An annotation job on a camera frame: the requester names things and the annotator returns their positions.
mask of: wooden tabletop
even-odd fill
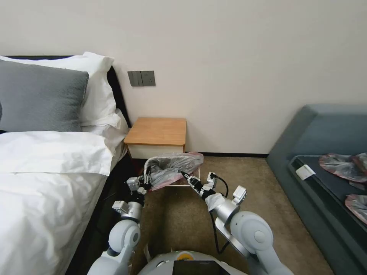
[[[186,143],[186,119],[140,117],[124,142],[140,145],[183,146]]]

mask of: wooden nightstand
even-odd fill
[[[163,153],[183,153],[186,119],[138,118],[124,142],[133,159],[148,159]]]

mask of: white drawer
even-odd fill
[[[163,145],[128,145],[131,158],[148,159],[164,153],[183,153],[183,146],[163,146]]]

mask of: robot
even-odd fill
[[[195,176],[181,172],[188,184],[208,205],[208,211],[217,230],[227,239],[238,253],[248,262],[251,275],[292,275],[293,273],[279,260],[273,248],[273,233],[260,216],[248,211],[239,211],[247,194],[238,186],[233,199],[227,199],[228,186],[215,173],[209,172],[207,183],[202,184]],[[215,192],[217,179],[226,187],[226,195]],[[88,275],[128,275],[129,261],[140,240],[140,218],[144,197],[151,189],[150,172],[130,178],[127,184],[132,193],[132,201],[116,201],[112,208],[120,216],[110,231],[109,248],[91,266]],[[139,275],[183,275],[183,274],[245,274],[216,258],[195,251],[176,251],[162,254],[150,260]]]

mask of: black screen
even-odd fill
[[[217,262],[210,260],[177,260],[172,275],[229,275]]]

